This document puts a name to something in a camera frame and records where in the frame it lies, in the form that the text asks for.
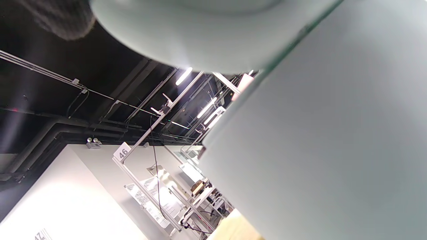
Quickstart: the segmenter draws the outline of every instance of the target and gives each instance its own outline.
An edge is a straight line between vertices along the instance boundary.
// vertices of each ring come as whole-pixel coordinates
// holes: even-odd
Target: white wall
[[[344,0],[230,106],[200,168],[268,240],[426,239],[426,64],[425,0]]]
[[[0,239],[146,240],[70,146],[0,224]]]
[[[88,149],[85,145],[70,145],[70,147],[148,239],[168,239],[168,236],[159,229],[158,224],[154,223],[150,217],[142,212],[138,203],[123,187],[126,184],[130,184],[131,180],[111,159],[118,146],[104,145],[101,149]],[[179,152],[181,148],[181,146],[167,147],[172,152]],[[156,156],[158,164],[169,172],[183,188],[190,190],[191,185],[185,180],[187,176],[183,176],[179,168],[180,162],[163,146],[156,147]],[[147,168],[154,165],[154,163],[152,146],[148,148],[138,147],[125,162],[126,166],[140,180],[152,177]],[[187,238],[187,235],[183,236],[184,234],[179,234],[176,238]]]

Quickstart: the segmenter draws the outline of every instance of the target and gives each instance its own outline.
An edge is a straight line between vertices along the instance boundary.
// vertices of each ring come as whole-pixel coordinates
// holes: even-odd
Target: black pipe
[[[40,142],[37,148],[31,153],[29,157],[18,168],[18,171],[27,171],[37,159],[43,154],[46,148],[56,139],[60,133],[81,133],[81,134],[94,134],[93,131],[83,130],[80,128],[73,128],[69,126],[60,126],[57,129],[53,129],[49,134]],[[109,137],[109,138],[120,138],[121,134],[107,133],[107,132],[95,132],[98,137]]]
[[[76,119],[76,118],[68,119],[68,118],[63,117],[63,116],[49,114],[49,113],[37,113],[34,111],[29,111],[29,110],[23,110],[23,109],[18,109],[18,108],[5,108],[5,107],[0,107],[0,110],[23,113],[23,114],[30,114],[30,115],[34,115],[34,116],[40,116],[40,117],[49,117],[49,118],[56,119],[57,123],[71,125],[71,126],[88,127],[88,128],[92,128],[92,129],[103,129],[103,130],[108,130],[108,131],[113,131],[113,132],[127,132],[127,129],[124,129],[124,128],[102,125],[102,124],[96,124],[96,123],[95,124],[89,124],[89,122],[87,122],[85,120]]]
[[[6,168],[5,173],[14,173],[18,168],[21,166],[21,164],[27,159],[27,157],[31,154],[31,152],[36,148],[36,146],[45,138],[46,134],[56,125],[56,124],[65,124],[69,126],[80,126],[80,127],[86,127],[86,128],[93,128],[93,129],[103,129],[113,132],[121,132],[126,133],[128,130],[108,125],[101,125],[101,124],[89,124],[86,121],[79,120],[79,119],[67,119],[65,117],[58,117],[53,114],[44,114],[44,113],[35,113],[33,111],[26,111],[26,110],[20,110],[17,108],[0,108],[0,110],[5,111],[12,111],[12,112],[18,112],[23,114],[31,114],[35,116],[41,116],[41,117],[54,117],[53,120],[49,121],[45,126],[38,132],[38,134],[33,138],[33,140],[25,147],[25,149],[19,153],[12,163]],[[6,181],[10,177],[2,177],[0,176],[0,181]]]

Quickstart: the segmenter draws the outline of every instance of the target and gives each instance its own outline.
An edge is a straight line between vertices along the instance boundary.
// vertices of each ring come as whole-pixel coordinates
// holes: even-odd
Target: black ceiling
[[[171,75],[174,68],[133,52],[99,24],[86,37],[66,41],[40,28],[27,10],[13,0],[0,1],[0,50],[69,79],[78,79],[85,87],[114,99],[93,92],[79,95],[78,88],[0,59],[0,154],[16,154],[12,163],[17,167],[13,171],[10,166],[0,169],[0,192],[18,183],[34,182],[68,143],[85,143],[87,137],[98,137],[107,144],[134,143],[157,117],[137,111],[130,118],[135,108],[114,104],[115,100],[139,106],[172,76],[143,106],[152,112],[150,107],[159,109],[165,102],[162,93],[175,99],[197,74],[192,73],[177,87],[175,81],[181,70]],[[240,77],[229,79],[237,84]],[[218,97],[215,106],[230,103],[229,90],[205,74],[148,140],[153,144],[191,143],[203,120],[196,115],[214,96]],[[19,187],[14,197],[19,199],[25,192],[22,189],[30,186]],[[13,205],[0,205],[4,210],[0,220]]]

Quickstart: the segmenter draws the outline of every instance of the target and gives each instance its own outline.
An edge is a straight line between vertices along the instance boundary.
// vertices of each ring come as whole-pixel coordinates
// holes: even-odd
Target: fluorescent light
[[[216,122],[218,122],[218,120],[220,119],[222,117],[222,114],[221,115],[218,115],[210,124],[209,124],[209,126],[208,126],[208,129],[209,128],[211,128],[211,127],[213,127],[215,124],[216,124]]]
[[[189,129],[188,127],[184,127],[184,126],[182,126],[181,124],[179,124],[179,123],[176,123],[176,122],[173,122],[173,121],[170,121],[171,123],[173,123],[173,124],[175,124],[175,125],[178,125],[178,126],[180,126],[180,127],[183,127],[183,128],[185,128],[185,129]]]
[[[209,117],[208,117],[208,119],[206,119],[206,121],[203,123],[203,125],[206,125],[215,115],[217,115],[217,114],[220,114],[220,113],[222,113],[222,112],[224,112],[225,111],[225,108],[224,107],[222,107],[222,106],[219,106],[218,107],[218,109],[215,111],[215,112],[213,112]]]
[[[203,116],[203,114],[205,114],[205,112],[215,103],[215,101],[217,100],[217,97],[214,97],[203,109],[202,111],[197,115],[197,118],[201,118]]]
[[[152,110],[153,112],[157,113],[158,115],[161,115],[161,113],[160,113],[159,111],[155,110],[154,108],[151,108],[151,110]]]
[[[182,83],[182,81],[184,81],[186,79],[186,77],[188,77],[188,75],[191,73],[191,71],[193,71],[192,67],[187,68],[187,70],[181,75],[181,77],[178,78],[178,80],[176,81],[176,85],[180,85]]]

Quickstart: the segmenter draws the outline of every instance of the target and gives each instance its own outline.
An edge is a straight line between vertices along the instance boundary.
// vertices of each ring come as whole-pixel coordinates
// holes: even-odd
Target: cable
[[[70,108],[71,108],[71,106],[76,102],[76,100],[79,98],[79,96],[80,95],[82,95],[82,94],[84,94],[83,93],[83,91],[84,90],[82,90],[82,91],[80,91],[79,92],[79,94],[76,96],[76,98],[71,102],[71,104],[68,106],[68,108],[67,108],[67,113],[66,113],[66,117],[68,118],[68,119],[70,119],[75,113],[76,113],[76,111],[83,105],[83,103],[85,103],[86,102],[86,100],[88,99],[88,97],[89,97],[89,91],[87,91],[87,89],[86,89],[86,97],[83,99],[83,101],[77,106],[77,108],[73,111],[73,113],[72,114],[70,114],[70,115],[68,115],[69,113],[70,113]]]
[[[180,224],[180,225],[181,225],[181,226],[183,226],[185,229],[189,228],[189,229],[191,229],[191,230],[193,230],[193,231],[198,231],[198,232],[201,232],[201,233],[204,233],[204,234],[212,234],[211,232],[205,232],[205,231],[201,231],[201,230],[194,229],[194,228],[192,228],[188,223],[187,223],[187,226],[182,225],[182,224]]]
[[[31,62],[29,62],[29,61],[25,61],[25,60],[23,60],[23,59],[21,59],[21,58],[19,58],[19,57],[17,57],[17,56],[14,56],[14,55],[12,55],[12,54],[10,54],[10,53],[7,53],[7,52],[5,52],[5,51],[0,50],[0,58],[1,58],[1,59],[4,59],[4,60],[6,60],[6,61],[9,61],[9,62],[11,62],[11,63],[17,64],[17,65],[20,65],[20,66],[22,66],[22,67],[28,68],[28,69],[29,69],[29,70],[31,70],[31,71],[35,71],[35,72],[37,72],[37,73],[41,73],[41,74],[43,74],[43,75],[46,75],[46,76],[48,76],[48,77],[51,77],[51,78],[53,78],[53,79],[56,79],[56,80],[61,81],[61,82],[63,82],[63,83],[66,83],[66,84],[68,84],[68,85],[71,85],[71,86],[73,86],[73,87],[75,87],[75,88],[78,88],[78,89],[80,89],[80,90],[81,90],[81,89],[86,89],[86,90],[88,90],[89,92],[93,92],[93,93],[95,93],[95,94],[98,94],[98,95],[100,95],[100,96],[103,96],[103,97],[106,97],[106,98],[108,98],[108,99],[111,99],[111,100],[114,100],[114,101],[115,101],[115,99],[114,99],[114,98],[112,98],[112,97],[110,97],[110,96],[107,96],[107,95],[102,94],[102,93],[99,93],[99,92],[97,92],[97,91],[95,91],[95,90],[89,89],[89,88],[85,87],[83,84],[73,83],[73,80],[71,80],[71,79],[69,79],[69,78],[66,78],[66,77],[64,77],[64,76],[62,76],[62,75],[59,75],[59,74],[57,74],[57,73],[54,73],[54,72],[52,72],[52,71],[50,71],[50,70],[47,70],[46,68],[40,67],[40,66],[38,66],[38,65],[35,65],[34,63],[31,63]],[[130,105],[130,104],[125,103],[125,102],[122,102],[122,101],[120,101],[120,100],[118,100],[118,102],[120,102],[120,103],[122,103],[122,104],[124,104],[124,105],[127,105],[127,106],[129,106],[129,107],[131,107],[131,108],[135,108],[135,109],[137,109],[137,110],[139,110],[139,111],[143,111],[143,112],[146,112],[146,113],[148,113],[148,114],[151,114],[151,115],[156,116],[155,114],[153,114],[153,113],[151,113],[151,112],[149,112],[149,111],[146,111],[146,110],[143,110],[143,109],[141,109],[141,108],[135,107],[135,106],[133,106],[133,105]]]
[[[214,214],[214,213],[212,213],[212,212],[208,212],[208,211],[199,211],[199,212],[201,212],[201,213],[208,213],[208,214],[210,214],[211,216],[216,216],[216,217],[218,217],[218,215],[216,215],[216,214]]]
[[[152,127],[151,127],[151,124],[152,124],[152,118],[153,118],[153,117],[152,117],[152,116],[150,116],[151,143],[152,143],[152,145],[153,145],[153,151],[154,151],[154,162],[155,162],[155,165],[156,165],[156,174],[157,174],[157,196],[158,196],[158,200],[159,200],[159,209],[160,209],[160,213],[161,213],[161,215],[162,215],[165,219],[167,219],[167,217],[165,217],[165,215],[163,214],[162,207],[161,207],[161,204],[160,204],[160,178],[159,178],[159,169],[158,169],[158,164],[157,164],[156,147],[154,146],[153,129],[152,129]]]

